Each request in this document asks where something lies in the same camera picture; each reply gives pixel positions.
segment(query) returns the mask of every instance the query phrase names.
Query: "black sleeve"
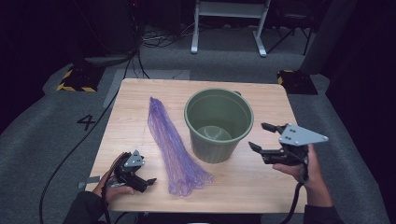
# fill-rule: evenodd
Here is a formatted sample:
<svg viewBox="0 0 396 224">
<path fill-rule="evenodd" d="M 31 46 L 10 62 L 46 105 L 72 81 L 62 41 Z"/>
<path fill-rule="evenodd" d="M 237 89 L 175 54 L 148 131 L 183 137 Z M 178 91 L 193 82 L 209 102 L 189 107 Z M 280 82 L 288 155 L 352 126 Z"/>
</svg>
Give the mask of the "black sleeve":
<svg viewBox="0 0 396 224">
<path fill-rule="evenodd" d="M 335 207 L 305 206 L 304 224 L 344 224 Z"/>
<path fill-rule="evenodd" d="M 82 191 L 73 201 L 64 224 L 96 223 L 104 212 L 99 196 L 90 191 Z"/>
</svg>

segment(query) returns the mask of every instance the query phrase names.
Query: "wooden table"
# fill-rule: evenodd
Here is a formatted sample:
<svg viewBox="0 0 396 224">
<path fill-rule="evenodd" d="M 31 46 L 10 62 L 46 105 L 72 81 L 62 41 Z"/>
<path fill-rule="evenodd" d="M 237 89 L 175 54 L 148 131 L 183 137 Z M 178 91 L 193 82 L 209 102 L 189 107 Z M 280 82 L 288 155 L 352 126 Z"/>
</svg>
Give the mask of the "wooden table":
<svg viewBox="0 0 396 224">
<path fill-rule="evenodd" d="M 184 106 L 188 99 L 205 88 L 241 92 L 254 113 L 254 125 L 249 135 L 239 142 L 230 159 L 218 164 L 205 163 L 195 157 L 184 120 Z M 214 176 L 211 184 L 193 190 L 188 197 L 168 192 L 163 156 L 148 126 L 150 96 L 163 102 L 185 148 Z M 122 81 L 91 176 L 104 174 L 121 152 L 138 149 L 146 163 L 137 175 L 143 179 L 157 178 L 157 181 L 144 193 L 120 196 L 110 206 L 114 211 L 288 213 L 297 182 L 291 176 L 273 170 L 272 165 L 266 165 L 248 145 L 251 141 L 265 149 L 280 148 L 279 134 L 263 130 L 262 122 L 274 125 L 296 123 L 282 86 L 127 78 Z M 92 190 L 94 186 L 90 184 L 86 190 Z M 295 211 L 302 213 L 305 204 L 306 194 L 302 189 Z"/>
</svg>

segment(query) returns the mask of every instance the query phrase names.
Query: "chair leg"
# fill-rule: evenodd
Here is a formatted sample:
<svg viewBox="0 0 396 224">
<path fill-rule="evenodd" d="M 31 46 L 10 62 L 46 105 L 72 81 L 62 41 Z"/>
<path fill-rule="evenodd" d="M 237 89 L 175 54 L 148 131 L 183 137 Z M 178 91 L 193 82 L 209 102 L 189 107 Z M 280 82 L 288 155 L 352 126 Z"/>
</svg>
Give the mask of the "chair leg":
<svg viewBox="0 0 396 224">
<path fill-rule="evenodd" d="M 306 44 L 305 44 L 305 48 L 304 48 L 304 53 L 303 53 L 303 55 L 305 56 L 305 54 L 306 54 L 306 50 L 308 49 L 308 45 L 309 45 L 309 40 L 311 39 L 311 35 L 312 35 L 312 31 L 313 31 L 314 29 L 311 27 L 311 28 L 309 28 L 309 34 L 308 34 L 308 39 L 306 40 Z"/>
<path fill-rule="evenodd" d="M 270 53 L 274 48 L 276 48 L 286 37 L 288 37 L 291 33 L 293 32 L 293 30 L 290 30 L 286 35 L 284 35 L 279 41 L 276 42 L 276 44 L 274 44 L 268 51 L 267 53 Z"/>
</svg>

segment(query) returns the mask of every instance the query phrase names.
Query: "black curtain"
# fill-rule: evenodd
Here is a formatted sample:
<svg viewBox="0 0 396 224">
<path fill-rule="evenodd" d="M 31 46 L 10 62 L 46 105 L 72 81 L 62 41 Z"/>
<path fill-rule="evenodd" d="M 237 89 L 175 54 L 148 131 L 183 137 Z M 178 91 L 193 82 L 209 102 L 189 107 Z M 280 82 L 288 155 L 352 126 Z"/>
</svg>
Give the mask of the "black curtain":
<svg viewBox="0 0 396 224">
<path fill-rule="evenodd" d="M 324 52 L 327 59 L 306 57 L 303 63 L 318 63 L 308 68 L 330 79 L 326 95 L 375 177 L 390 223 L 396 223 L 395 12 L 395 1 L 359 0 L 330 53 Z M 328 49 L 328 43 L 317 44 Z"/>
</svg>

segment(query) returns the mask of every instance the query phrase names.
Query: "plastic bucket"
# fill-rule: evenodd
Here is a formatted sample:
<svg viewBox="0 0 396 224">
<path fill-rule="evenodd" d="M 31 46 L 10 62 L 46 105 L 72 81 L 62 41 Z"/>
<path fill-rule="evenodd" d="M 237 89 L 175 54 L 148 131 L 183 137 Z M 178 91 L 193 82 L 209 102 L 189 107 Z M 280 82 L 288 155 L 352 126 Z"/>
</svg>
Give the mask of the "plastic bucket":
<svg viewBox="0 0 396 224">
<path fill-rule="evenodd" d="M 194 154 L 202 161 L 228 160 L 253 126 L 253 111 L 239 92 L 205 89 L 186 103 L 184 119 Z"/>
</svg>

